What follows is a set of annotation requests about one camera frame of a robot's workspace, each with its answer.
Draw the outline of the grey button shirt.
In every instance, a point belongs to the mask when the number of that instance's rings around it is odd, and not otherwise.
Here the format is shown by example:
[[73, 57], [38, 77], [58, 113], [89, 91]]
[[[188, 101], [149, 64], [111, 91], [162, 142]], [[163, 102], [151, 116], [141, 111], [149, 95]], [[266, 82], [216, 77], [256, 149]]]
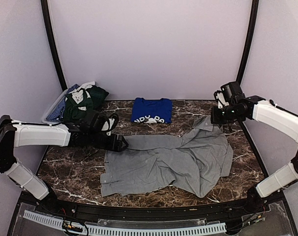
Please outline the grey button shirt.
[[203, 198], [221, 177], [230, 174], [233, 149], [210, 117], [194, 121], [181, 137], [127, 136], [129, 147], [105, 154], [101, 195], [141, 194], [173, 185]]

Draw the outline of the blue printed t-shirt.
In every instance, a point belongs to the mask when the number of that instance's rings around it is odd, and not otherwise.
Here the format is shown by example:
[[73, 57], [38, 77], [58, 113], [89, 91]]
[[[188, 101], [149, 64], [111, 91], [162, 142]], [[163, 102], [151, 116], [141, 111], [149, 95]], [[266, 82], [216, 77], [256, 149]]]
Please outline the blue printed t-shirt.
[[146, 100], [136, 98], [132, 107], [131, 122], [134, 123], [172, 123], [173, 104], [170, 99]]

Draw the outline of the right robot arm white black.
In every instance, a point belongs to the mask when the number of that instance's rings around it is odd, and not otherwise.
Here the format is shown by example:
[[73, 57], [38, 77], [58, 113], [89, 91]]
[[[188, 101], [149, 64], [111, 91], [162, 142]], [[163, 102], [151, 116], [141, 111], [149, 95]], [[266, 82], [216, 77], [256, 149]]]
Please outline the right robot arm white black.
[[216, 92], [217, 105], [212, 108], [211, 122], [213, 124], [228, 124], [245, 119], [258, 122], [256, 126], [262, 133], [254, 131], [254, 141], [263, 145], [262, 153], [270, 158], [280, 156], [279, 164], [264, 160], [268, 167], [268, 177], [252, 186], [247, 191], [243, 201], [243, 210], [254, 213], [272, 194], [286, 189], [298, 182], [298, 116], [280, 108], [271, 100], [259, 96], [245, 97], [233, 95], [224, 97]]

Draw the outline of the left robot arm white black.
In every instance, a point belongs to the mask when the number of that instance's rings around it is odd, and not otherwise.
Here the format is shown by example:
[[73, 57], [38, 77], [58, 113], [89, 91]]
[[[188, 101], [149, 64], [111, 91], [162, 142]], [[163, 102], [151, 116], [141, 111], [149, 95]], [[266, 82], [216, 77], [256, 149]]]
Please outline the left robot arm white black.
[[15, 156], [15, 149], [24, 147], [84, 147], [122, 152], [128, 148], [123, 135], [112, 133], [118, 116], [95, 115], [79, 121], [31, 123], [0, 118], [0, 174], [5, 174], [28, 191], [50, 214], [57, 214], [61, 204], [53, 189]]

